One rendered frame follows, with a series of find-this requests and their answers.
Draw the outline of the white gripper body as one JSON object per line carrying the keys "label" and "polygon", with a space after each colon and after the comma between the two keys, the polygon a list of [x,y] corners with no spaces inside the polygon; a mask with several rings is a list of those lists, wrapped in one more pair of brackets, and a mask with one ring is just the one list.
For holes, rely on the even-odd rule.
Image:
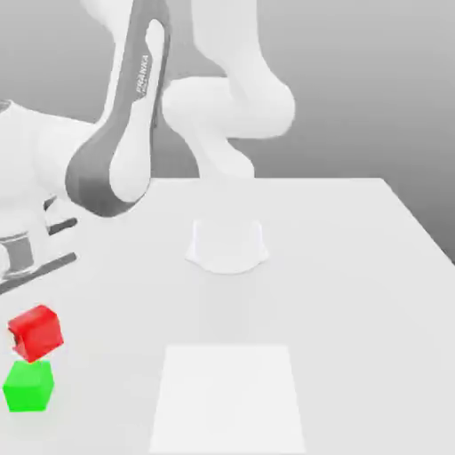
{"label": "white gripper body", "polygon": [[36,271],[0,284],[0,313],[14,313],[43,304],[59,312],[72,301],[78,284],[78,256],[53,259]]}

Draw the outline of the small red cube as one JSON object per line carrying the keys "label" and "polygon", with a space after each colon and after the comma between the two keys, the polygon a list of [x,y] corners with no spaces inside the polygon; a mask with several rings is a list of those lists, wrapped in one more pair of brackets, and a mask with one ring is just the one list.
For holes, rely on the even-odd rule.
{"label": "small red cube", "polygon": [[57,314],[45,305],[37,305],[8,322],[14,337],[13,350],[33,363],[64,343]]}

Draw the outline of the small green cube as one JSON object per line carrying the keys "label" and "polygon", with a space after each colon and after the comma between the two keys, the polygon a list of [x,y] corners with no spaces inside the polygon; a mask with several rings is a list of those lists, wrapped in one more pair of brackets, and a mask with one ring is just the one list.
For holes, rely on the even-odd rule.
{"label": "small green cube", "polygon": [[9,412],[45,411],[53,388],[49,361],[15,361],[3,384]]}

